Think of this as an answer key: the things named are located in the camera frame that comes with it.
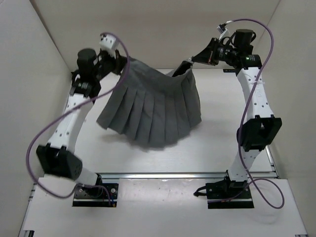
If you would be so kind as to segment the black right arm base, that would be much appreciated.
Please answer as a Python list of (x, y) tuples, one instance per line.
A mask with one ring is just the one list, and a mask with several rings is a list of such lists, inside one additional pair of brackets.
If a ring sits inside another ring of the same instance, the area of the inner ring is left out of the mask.
[(209, 182), (193, 195), (206, 197), (208, 209), (252, 209), (254, 203), (248, 181), (232, 181), (228, 176), (217, 182)]

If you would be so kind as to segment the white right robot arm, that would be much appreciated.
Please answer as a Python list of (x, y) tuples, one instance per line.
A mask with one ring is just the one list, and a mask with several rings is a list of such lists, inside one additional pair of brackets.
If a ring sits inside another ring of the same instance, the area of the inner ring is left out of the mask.
[(225, 62), (235, 70), (245, 99), (245, 108), (237, 129), (238, 152), (227, 170), (221, 186), (222, 194), (234, 197), (247, 184), (247, 175), (257, 156), (272, 143), (282, 126), (268, 103), (262, 79), (263, 64), (253, 54), (252, 42), (256, 33), (238, 29), (231, 36), (227, 29), (218, 28), (220, 36), (192, 58), (195, 63), (216, 66)]

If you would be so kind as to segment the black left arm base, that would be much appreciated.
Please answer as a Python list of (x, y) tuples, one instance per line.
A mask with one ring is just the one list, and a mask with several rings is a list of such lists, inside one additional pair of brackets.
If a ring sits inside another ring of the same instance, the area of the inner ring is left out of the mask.
[(116, 180), (103, 181), (97, 179), (96, 188), (76, 187), (73, 196), (73, 207), (108, 207), (115, 208), (118, 204), (119, 183)]

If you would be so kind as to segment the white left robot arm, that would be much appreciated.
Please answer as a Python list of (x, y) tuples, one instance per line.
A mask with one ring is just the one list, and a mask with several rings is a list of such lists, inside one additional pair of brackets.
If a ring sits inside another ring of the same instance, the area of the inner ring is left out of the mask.
[(83, 185), (97, 197), (103, 192), (99, 174), (83, 167), (75, 155), (75, 145), (85, 118), (101, 90), (100, 81), (109, 73), (119, 74), (127, 63), (118, 50), (110, 53), (91, 48), (78, 53), (78, 69), (72, 72), (72, 85), (63, 117), (46, 145), (39, 145), (36, 154), (46, 174), (67, 178)]

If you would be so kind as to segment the grey pleated skirt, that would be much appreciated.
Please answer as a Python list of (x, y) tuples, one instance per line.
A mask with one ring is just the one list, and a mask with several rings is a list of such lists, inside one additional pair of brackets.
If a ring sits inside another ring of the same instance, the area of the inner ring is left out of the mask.
[(188, 136), (201, 123), (193, 63), (185, 60), (164, 74), (132, 58), (97, 121), (145, 148), (163, 148)]

